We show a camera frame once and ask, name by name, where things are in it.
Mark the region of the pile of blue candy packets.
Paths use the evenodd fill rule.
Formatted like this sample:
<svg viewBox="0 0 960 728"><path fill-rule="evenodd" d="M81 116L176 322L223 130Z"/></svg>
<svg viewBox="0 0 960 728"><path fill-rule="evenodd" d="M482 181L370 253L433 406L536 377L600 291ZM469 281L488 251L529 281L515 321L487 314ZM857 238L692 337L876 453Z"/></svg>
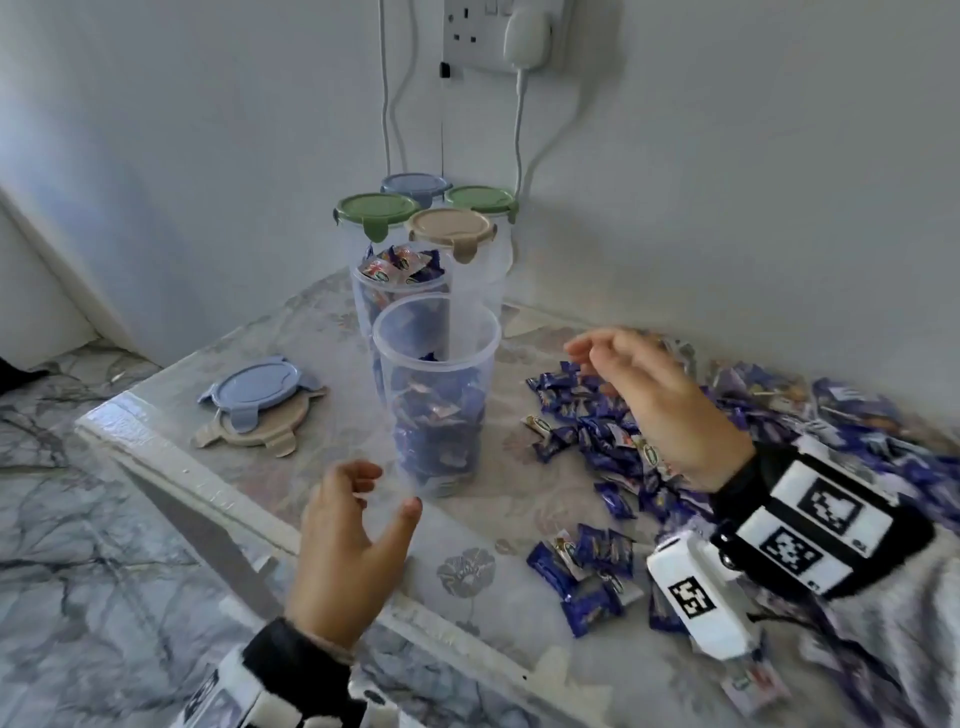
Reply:
<svg viewBox="0 0 960 728"><path fill-rule="evenodd" d="M814 394L809 394L757 367L735 366L724 375L713 387L700 389L739 431L749 434L754 446L824 446L826 456L849 473L960 535L960 459L943 458L920 446L915 428L899 420L888 400L839 398L826 379L816 381ZM659 545L688 529L711 542L717 523L710 501L714 492L693 490L643 436L625 400L604 393L601 383L570 360L561 362L559 370L527 380L542 413L561 423L554 429L541 426L543 437L534 444L538 458L547 461L579 443L589 467L616 485L629 486L639 505L654 513L661 522ZM845 677L844 690L869 728L889 728L887 718L896 719L899 728L927 728L884 663L838 632L826 601L816 595L803 602L787 601L720 557L739 573L736 582L752 602L750 618L755 623L795 625L825 644ZM661 594L674 626L690 635Z"/></svg>

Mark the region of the black wrist band with markers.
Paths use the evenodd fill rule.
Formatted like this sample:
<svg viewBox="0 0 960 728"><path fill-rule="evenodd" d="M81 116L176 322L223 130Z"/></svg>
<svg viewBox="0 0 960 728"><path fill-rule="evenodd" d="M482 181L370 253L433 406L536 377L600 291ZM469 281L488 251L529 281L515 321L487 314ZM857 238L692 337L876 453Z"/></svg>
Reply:
<svg viewBox="0 0 960 728"><path fill-rule="evenodd" d="M790 602L854 596L935 536L922 511L840 467L823 445L758 443L709 500L719 554Z"/></svg>
<svg viewBox="0 0 960 728"><path fill-rule="evenodd" d="M424 728L352 670L280 617L227 652L169 728Z"/></svg>

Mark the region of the clear container with blue lid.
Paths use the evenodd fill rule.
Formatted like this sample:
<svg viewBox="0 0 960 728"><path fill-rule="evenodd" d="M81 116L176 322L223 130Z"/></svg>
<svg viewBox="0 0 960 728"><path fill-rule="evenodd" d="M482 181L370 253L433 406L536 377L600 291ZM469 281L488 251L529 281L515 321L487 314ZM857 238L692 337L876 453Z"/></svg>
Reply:
<svg viewBox="0 0 960 728"><path fill-rule="evenodd" d="M453 188L445 177L428 173L401 172L385 176L379 191L415 201L422 210L441 207Z"/></svg>

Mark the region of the floral plastic table cover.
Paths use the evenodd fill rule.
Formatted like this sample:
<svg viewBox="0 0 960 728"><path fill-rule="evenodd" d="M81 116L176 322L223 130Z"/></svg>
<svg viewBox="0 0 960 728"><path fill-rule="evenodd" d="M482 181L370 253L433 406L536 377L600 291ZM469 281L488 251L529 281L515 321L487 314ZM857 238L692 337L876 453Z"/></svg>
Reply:
<svg viewBox="0 0 960 728"><path fill-rule="evenodd" d="M396 469L389 417L359 332L350 271L332 273L281 308L240 326L81 417L78 435L138 490L231 593L254 628L282 606L234 538L296 562L299 525L325 467L367 456L386 468L364 516L390 521L409 483ZM399 594L379 625L432 660L496 692L508 707L571 728L866 728L824 666L805 661L799 626L766 623L774 667L791 691L744 717L720 681L727 667L694 653L688 637L647 624L645 607L575 639L557 595L524 564L536 542L578 523L612 524L580 455L540 465L522 416L535 397L524 379L558 364L579 324L508 306L495 355L482 463L474 480L427 499ZM329 393L309 403L295 449L210 444L210 384L269 355L318 374Z"/></svg>

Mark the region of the blue plastic lid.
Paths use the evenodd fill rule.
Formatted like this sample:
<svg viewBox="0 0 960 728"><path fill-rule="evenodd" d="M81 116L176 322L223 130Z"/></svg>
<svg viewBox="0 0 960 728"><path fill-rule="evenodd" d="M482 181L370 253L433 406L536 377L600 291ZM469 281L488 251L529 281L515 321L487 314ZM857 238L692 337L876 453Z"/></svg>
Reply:
<svg viewBox="0 0 960 728"><path fill-rule="evenodd" d="M318 378L283 355L272 355L235 370L197 398L225 414L239 434L254 431L262 411L282 405L299 392L321 393Z"/></svg>

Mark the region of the heap of candies topping container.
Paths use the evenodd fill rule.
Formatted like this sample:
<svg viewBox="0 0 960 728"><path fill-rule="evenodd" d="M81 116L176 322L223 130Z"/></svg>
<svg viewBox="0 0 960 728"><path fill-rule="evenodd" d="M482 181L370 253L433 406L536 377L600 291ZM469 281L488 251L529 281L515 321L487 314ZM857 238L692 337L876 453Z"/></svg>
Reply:
<svg viewBox="0 0 960 728"><path fill-rule="evenodd" d="M438 250L416 250L400 245L380 252L368 248L366 258L358 266L358 273L380 284L412 286L438 282L446 271Z"/></svg>

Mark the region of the person's left hand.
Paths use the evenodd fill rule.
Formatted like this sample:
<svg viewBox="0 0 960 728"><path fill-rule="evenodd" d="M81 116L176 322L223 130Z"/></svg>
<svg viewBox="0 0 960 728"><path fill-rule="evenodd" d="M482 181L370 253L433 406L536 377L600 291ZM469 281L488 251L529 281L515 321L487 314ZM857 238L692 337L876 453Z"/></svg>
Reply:
<svg viewBox="0 0 960 728"><path fill-rule="evenodd" d="M402 576L377 576L363 525L364 494L383 468L354 460L330 469L313 491L299 529L293 586L284 616L302 634L352 652Z"/></svg>

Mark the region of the beige plastic lid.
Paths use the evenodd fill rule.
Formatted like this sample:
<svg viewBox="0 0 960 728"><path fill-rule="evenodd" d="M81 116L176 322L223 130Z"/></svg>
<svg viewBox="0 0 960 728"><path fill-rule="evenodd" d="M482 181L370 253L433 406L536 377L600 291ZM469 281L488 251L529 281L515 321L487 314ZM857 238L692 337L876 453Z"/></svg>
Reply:
<svg viewBox="0 0 960 728"><path fill-rule="evenodd" d="M313 401L329 393L326 385L316 391L299 390L283 402L260 411L256 425L246 432L240 432L230 416L219 410L194 433L191 444L202 449L222 442L240 448L263 447L267 455L275 458L292 455L298 446L296 430L306 420Z"/></svg>

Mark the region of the white wall socket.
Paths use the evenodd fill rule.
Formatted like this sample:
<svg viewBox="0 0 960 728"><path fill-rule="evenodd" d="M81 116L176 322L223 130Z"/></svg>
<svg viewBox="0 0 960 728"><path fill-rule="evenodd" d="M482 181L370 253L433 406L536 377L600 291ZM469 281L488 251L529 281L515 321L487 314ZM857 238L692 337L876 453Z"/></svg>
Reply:
<svg viewBox="0 0 960 728"><path fill-rule="evenodd" d="M510 15L519 7L545 11L553 29L548 61L559 67L565 52L573 0L443 0L442 61L452 68L491 74L515 73L504 60L503 39Z"/></svg>

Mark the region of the clear container with green lid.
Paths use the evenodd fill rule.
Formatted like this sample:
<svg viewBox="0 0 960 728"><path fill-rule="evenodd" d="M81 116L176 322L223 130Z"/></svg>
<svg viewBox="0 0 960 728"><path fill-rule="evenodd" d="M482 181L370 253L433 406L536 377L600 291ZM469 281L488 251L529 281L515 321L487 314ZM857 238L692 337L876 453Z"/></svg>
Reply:
<svg viewBox="0 0 960 728"><path fill-rule="evenodd" d="M409 198L381 192L360 193L339 200L332 211L349 276L370 244L413 244L407 222L420 206Z"/></svg>
<svg viewBox="0 0 960 728"><path fill-rule="evenodd" d="M487 185L458 185L449 188L443 199L450 208L479 213L497 225L506 223L512 226L517 223L520 205L515 195L507 189Z"/></svg>

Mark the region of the clear container full of candies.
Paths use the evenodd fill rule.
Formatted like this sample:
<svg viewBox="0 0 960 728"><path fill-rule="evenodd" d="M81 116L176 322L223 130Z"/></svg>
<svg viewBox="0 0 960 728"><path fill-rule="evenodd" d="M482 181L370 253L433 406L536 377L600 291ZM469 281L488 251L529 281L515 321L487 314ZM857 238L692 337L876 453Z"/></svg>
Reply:
<svg viewBox="0 0 960 728"><path fill-rule="evenodd" d="M445 264L442 261L441 252L438 249L424 249L420 245L413 244L403 245L408 245L417 251L438 251L440 264L444 271L446 271ZM448 278L446 274L444 274L440 280L431 283L412 286L393 286L390 284L375 282L358 273L358 266L366 259L369 248L372 248L374 253L380 253L391 246L401 245L388 246L385 243L369 244L360 262L351 272L352 290L360 331L361 334L366 338L366 345L370 354L374 385L379 400L383 404L386 402L383 371L380 355L377 346L374 343L373 337L373 327L375 322L378 320L379 315L391 304L410 296L427 293L449 292Z"/></svg>

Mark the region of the clear open plastic container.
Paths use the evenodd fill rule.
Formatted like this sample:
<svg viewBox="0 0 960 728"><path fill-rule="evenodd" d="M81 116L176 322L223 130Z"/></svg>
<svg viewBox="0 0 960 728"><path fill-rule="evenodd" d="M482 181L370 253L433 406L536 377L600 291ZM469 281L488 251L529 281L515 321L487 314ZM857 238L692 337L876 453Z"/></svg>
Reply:
<svg viewBox="0 0 960 728"><path fill-rule="evenodd" d="M495 355L501 342L501 335L498 316L487 309L483 303L468 297L427 293L404 297L392 303L379 315L372 328L373 343L381 359L385 395L390 387L385 378L390 376L395 367L425 368L424 364L418 363L418 358L429 351L437 350L438 357L447 361L446 365L439 365L439 369L480 368L483 372L486 400L488 400L493 385ZM390 418L391 439L395 444L394 420L386 401L385 407ZM486 416L481 434L481 450L485 421ZM396 446L394 447L396 467L402 478L411 485L414 493L425 499L441 498L441 496L431 497L420 494L409 477L400 469L398 451Z"/></svg>

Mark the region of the person's right hand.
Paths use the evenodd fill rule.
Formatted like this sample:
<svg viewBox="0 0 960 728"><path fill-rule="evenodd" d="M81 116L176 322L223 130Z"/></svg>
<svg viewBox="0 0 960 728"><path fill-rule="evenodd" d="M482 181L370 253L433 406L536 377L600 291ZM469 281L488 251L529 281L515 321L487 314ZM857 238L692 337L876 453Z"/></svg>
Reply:
<svg viewBox="0 0 960 728"><path fill-rule="evenodd" d="M622 399L643 436L693 490L718 492L752 460L754 443L687 376L657 336L643 335L660 349L656 368L659 390Z"/></svg>

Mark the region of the white plug charger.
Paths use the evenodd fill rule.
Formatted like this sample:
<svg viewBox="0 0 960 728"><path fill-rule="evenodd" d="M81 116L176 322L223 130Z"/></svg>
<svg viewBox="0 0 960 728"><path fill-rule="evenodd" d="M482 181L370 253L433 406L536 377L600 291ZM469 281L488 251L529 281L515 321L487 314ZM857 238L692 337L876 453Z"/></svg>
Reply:
<svg viewBox="0 0 960 728"><path fill-rule="evenodd" d="M553 29L549 14L535 7L520 6L509 17L503 38L505 63L518 73L544 67L549 59Z"/></svg>

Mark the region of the clear container with beige lid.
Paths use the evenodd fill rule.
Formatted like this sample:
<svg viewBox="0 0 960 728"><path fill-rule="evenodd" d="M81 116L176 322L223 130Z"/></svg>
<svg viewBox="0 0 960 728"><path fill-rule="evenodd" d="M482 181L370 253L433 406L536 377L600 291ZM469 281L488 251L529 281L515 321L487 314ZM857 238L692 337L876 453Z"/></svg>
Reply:
<svg viewBox="0 0 960 728"><path fill-rule="evenodd" d="M414 213L404 224L411 243L437 250L449 292L501 315L506 278L514 264L507 215L438 207Z"/></svg>

